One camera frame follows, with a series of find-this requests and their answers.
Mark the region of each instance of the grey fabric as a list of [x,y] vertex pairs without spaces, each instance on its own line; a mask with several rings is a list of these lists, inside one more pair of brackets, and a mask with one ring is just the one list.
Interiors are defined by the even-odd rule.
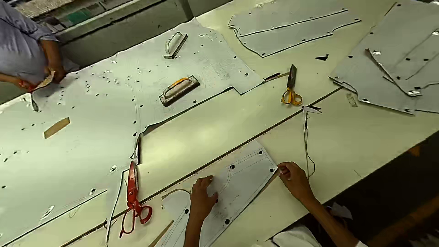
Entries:
[[44,80],[47,61],[39,40],[57,41],[48,28],[0,0],[0,73],[32,84]]

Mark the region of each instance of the yellow scissors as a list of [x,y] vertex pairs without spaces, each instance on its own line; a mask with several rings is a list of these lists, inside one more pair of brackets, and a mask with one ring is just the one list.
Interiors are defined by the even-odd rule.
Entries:
[[[293,104],[293,105],[302,104],[302,97],[297,93],[295,93],[293,90],[294,85],[296,84],[296,74],[297,74],[297,68],[296,66],[294,66],[294,64],[292,64],[290,68],[290,73],[288,74],[287,90],[284,92],[281,99],[281,102],[284,104]],[[285,95],[289,96],[288,101],[285,101]]]

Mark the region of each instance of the human hand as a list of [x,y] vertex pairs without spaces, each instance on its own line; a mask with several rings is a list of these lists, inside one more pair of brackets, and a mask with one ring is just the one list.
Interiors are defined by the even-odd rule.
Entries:
[[47,76],[50,75],[51,71],[55,71],[52,82],[56,84],[59,84],[66,74],[61,62],[49,63],[49,65],[44,68],[44,72]]
[[189,219],[203,222],[209,215],[213,206],[217,203],[218,193],[215,192],[212,197],[207,195],[207,187],[212,183],[213,176],[199,178],[192,186],[191,193],[191,211]]
[[19,78],[16,78],[14,81],[12,81],[12,83],[14,83],[17,87],[23,88],[28,93],[32,92],[35,89],[35,85]]
[[305,171],[296,163],[282,162],[277,167],[281,172],[279,177],[295,198],[302,204],[315,200]]

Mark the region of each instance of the person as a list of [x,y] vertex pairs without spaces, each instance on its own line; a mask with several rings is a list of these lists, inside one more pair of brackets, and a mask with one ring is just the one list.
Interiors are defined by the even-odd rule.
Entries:
[[[337,247],[366,247],[348,229],[342,226],[314,197],[305,171],[294,162],[283,162],[278,166],[280,178],[290,193],[297,198],[323,226]],[[184,247],[198,247],[201,226],[218,200],[218,194],[207,194],[213,176],[199,178],[192,187],[191,210],[186,226]],[[272,239],[253,247],[321,247],[305,226],[298,226],[275,235]]]
[[63,59],[48,28],[0,0],[0,81],[31,91],[51,71],[55,71],[53,82],[59,83],[66,71],[77,69]]

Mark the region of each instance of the white sleeve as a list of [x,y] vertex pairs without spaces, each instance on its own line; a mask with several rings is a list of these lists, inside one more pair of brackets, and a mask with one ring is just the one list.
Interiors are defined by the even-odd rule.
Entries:
[[359,241],[355,247],[367,247],[367,245]]

